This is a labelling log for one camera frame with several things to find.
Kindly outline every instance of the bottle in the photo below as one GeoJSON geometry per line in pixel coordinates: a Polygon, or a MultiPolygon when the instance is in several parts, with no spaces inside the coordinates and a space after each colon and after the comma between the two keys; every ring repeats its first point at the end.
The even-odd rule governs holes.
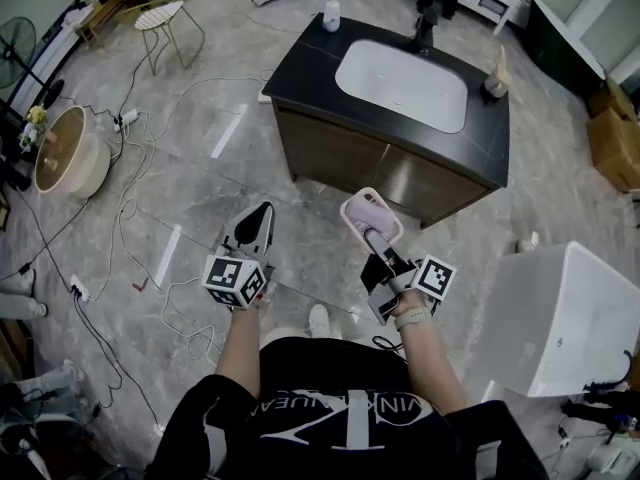
{"type": "Polygon", "coordinates": [[[322,26],[327,32],[335,32],[340,28],[340,2],[338,0],[327,0],[322,26]]]}

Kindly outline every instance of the fiducial marker cube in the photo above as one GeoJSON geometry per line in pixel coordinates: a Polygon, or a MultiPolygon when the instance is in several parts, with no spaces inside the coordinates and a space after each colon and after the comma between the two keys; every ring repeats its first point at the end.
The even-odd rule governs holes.
{"type": "Polygon", "coordinates": [[[267,281],[257,261],[210,255],[200,283],[216,302],[246,309],[267,281]]]}
{"type": "Polygon", "coordinates": [[[456,267],[428,254],[418,273],[413,276],[411,287],[442,302],[453,283],[456,271],[456,267]]]}

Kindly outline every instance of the faucet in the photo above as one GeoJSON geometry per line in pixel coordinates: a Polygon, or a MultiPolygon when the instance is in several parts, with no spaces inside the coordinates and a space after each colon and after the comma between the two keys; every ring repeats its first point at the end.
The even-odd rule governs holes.
{"type": "Polygon", "coordinates": [[[438,24],[438,16],[432,9],[425,9],[416,21],[416,34],[411,39],[411,51],[424,52],[433,47],[433,27],[438,24]]]}

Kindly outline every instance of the pink sponge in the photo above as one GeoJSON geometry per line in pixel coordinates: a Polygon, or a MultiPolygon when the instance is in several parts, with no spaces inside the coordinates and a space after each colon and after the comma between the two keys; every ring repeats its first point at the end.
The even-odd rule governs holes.
{"type": "Polygon", "coordinates": [[[345,213],[356,227],[363,223],[367,228],[373,228],[381,235],[393,235],[397,232],[396,218],[388,208],[373,203],[370,195],[357,194],[349,200],[345,213]]]}

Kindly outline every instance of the black countertop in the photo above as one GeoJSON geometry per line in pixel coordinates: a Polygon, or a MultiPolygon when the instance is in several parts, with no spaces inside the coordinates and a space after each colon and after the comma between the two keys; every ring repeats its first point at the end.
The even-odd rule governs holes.
{"type": "Polygon", "coordinates": [[[435,48],[423,54],[446,67],[467,84],[469,97],[464,128],[444,133],[414,119],[343,92],[335,74],[354,41],[368,39],[410,51],[409,39],[359,21],[341,18],[331,34],[322,28],[318,14],[275,70],[263,93],[276,100],[306,107],[350,121],[359,129],[388,136],[389,142],[418,155],[442,158],[489,186],[507,186],[509,171],[509,98],[486,95],[482,83],[487,74],[435,48]]]}

